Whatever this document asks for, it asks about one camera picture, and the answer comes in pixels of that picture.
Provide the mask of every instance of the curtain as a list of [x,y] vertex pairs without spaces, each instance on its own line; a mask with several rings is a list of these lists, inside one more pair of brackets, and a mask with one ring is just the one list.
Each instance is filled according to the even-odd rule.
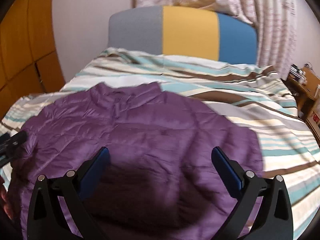
[[137,7],[176,5],[231,15],[256,28],[258,66],[274,65],[286,79],[296,46],[296,0],[136,0]]

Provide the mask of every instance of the metal screw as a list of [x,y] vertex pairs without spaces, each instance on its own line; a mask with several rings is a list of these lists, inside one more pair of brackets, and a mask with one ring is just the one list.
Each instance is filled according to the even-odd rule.
[[45,178],[45,176],[44,176],[44,175],[39,175],[38,180],[39,180],[39,181],[43,181],[43,180],[44,180],[44,178]]
[[73,177],[76,174],[75,171],[71,170],[67,172],[67,177]]
[[254,177],[254,172],[253,172],[253,171],[246,171],[245,174],[246,174],[249,178],[253,178],[253,177]]
[[281,182],[281,181],[283,181],[283,177],[281,175],[277,175],[276,176],[276,180]]

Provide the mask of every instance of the white wall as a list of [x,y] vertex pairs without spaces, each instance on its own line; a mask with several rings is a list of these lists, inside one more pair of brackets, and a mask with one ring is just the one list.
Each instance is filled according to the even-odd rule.
[[66,82],[107,48],[112,14],[132,0],[52,0],[56,49]]
[[297,0],[297,48],[292,63],[303,67],[308,61],[320,76],[320,24],[305,0]]

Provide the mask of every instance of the colorful headboard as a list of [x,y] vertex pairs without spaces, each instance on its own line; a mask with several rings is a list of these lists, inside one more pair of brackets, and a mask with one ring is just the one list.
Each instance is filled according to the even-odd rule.
[[109,47],[255,64],[257,34],[246,23],[212,11],[152,6],[111,16]]

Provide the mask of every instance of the striped bedsheet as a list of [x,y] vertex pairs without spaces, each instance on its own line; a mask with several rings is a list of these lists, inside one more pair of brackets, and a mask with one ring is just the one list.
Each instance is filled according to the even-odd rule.
[[[111,87],[159,82],[163,90],[202,100],[233,123],[257,133],[264,177],[282,175],[292,205],[294,239],[320,206],[320,150],[296,102],[272,66],[229,65],[194,57],[154,56],[108,48],[60,92],[20,98],[0,123],[0,134],[16,133],[31,116],[57,98],[105,82]],[[0,174],[10,182],[11,168]]]

